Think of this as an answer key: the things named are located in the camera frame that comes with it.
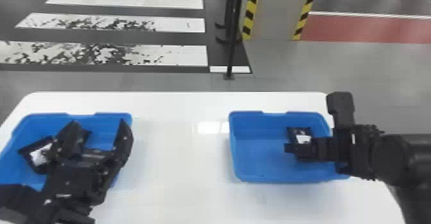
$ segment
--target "black floor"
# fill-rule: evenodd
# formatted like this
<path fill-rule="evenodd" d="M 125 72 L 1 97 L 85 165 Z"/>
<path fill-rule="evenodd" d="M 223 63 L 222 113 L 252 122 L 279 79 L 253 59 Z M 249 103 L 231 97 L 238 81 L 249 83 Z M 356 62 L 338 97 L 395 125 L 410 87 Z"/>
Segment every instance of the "black floor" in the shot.
<path fill-rule="evenodd" d="M 159 8 L 119 8 L 100 6 L 65 6 L 45 4 L 47 0 L 0 0 L 0 40 L 25 42 L 76 42 L 82 44 L 156 44 L 179 46 L 207 46 L 209 66 L 226 65 L 228 48 L 215 40 L 214 23 L 224 11 L 225 0 L 204 0 L 204 10 L 159 9 Z M 39 13 L 77 13 L 105 15 L 141 15 L 201 17 L 206 20 L 206 33 L 160 33 L 148 31 L 97 31 L 97 30 L 45 30 L 22 29 L 15 25 L 32 12 Z M 244 46 L 239 44 L 234 65 L 248 66 Z M 157 66 L 103 64 L 0 64 L 0 70 L 18 71 L 120 71 L 120 72 L 172 72 L 172 73 L 209 73 L 209 67 Z"/>

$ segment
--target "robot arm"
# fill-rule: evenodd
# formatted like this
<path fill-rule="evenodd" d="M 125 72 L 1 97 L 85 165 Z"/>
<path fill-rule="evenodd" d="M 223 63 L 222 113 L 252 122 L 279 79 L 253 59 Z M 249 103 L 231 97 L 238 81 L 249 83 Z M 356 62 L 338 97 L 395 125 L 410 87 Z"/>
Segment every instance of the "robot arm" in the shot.
<path fill-rule="evenodd" d="M 431 134 L 385 135 L 375 125 L 356 125 L 349 92 L 327 96 L 334 117 L 332 138 L 286 144 L 298 160 L 335 162 L 336 171 L 386 183 L 406 224 L 431 223 Z"/>

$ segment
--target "black object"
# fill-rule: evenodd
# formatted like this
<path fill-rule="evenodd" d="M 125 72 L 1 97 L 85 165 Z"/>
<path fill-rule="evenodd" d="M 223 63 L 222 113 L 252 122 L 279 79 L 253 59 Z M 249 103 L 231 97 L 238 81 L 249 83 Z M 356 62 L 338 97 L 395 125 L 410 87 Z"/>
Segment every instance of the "black object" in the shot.
<path fill-rule="evenodd" d="M 353 96 L 327 96 L 334 117 L 332 138 L 287 144 L 298 160 L 334 161 L 338 173 L 385 182 L 407 224 L 431 223 L 431 134 L 385 135 L 375 125 L 356 125 Z"/>
<path fill-rule="evenodd" d="M 215 39 L 218 43 L 228 45 L 228 70 L 224 74 L 225 80 L 234 80 L 235 77 L 232 74 L 233 59 L 235 57 L 235 50 L 237 44 L 242 42 L 242 36 L 239 32 L 239 17 L 241 14 L 242 0 L 226 0 L 226 9 L 224 13 L 224 22 L 222 24 L 216 23 L 215 27 L 222 30 L 221 34 L 218 34 Z"/>
<path fill-rule="evenodd" d="M 127 162 L 133 135 L 123 119 L 110 151 L 85 148 L 89 135 L 73 121 L 55 137 L 19 150 L 33 170 L 46 173 L 47 179 L 41 192 L 20 184 L 0 185 L 0 220 L 16 224 L 93 224 L 95 220 L 89 214 L 93 206 L 104 202 L 108 188 Z M 38 153 L 46 163 L 37 165 L 30 153 L 42 148 Z"/>

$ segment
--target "gray floor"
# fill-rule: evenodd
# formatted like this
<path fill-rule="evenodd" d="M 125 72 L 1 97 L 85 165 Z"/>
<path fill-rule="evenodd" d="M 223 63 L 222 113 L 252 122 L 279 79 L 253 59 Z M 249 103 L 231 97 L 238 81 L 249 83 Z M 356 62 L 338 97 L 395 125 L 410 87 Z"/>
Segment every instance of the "gray floor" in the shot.
<path fill-rule="evenodd" d="M 249 41 L 252 75 L 0 71 L 0 120 L 44 90 L 322 91 L 355 96 L 357 121 L 389 133 L 431 133 L 429 45 Z"/>

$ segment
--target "floor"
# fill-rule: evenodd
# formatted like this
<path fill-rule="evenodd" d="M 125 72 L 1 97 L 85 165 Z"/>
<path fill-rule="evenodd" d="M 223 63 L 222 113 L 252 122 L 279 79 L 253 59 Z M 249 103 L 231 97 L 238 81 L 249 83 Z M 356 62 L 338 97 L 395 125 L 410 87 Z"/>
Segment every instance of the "floor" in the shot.
<path fill-rule="evenodd" d="M 254 75 L 236 75 L 232 82 L 220 74 L 0 71 L 0 119 L 22 97 L 43 90 L 348 90 L 358 123 L 389 133 L 431 132 L 429 45 L 259 40 L 247 42 L 246 49 Z"/>
<path fill-rule="evenodd" d="M 431 44 L 431 0 L 315 0 L 301 40 Z"/>
<path fill-rule="evenodd" d="M 0 0 L 0 70 L 220 72 L 224 2 Z M 250 73 L 243 44 L 235 66 Z"/>

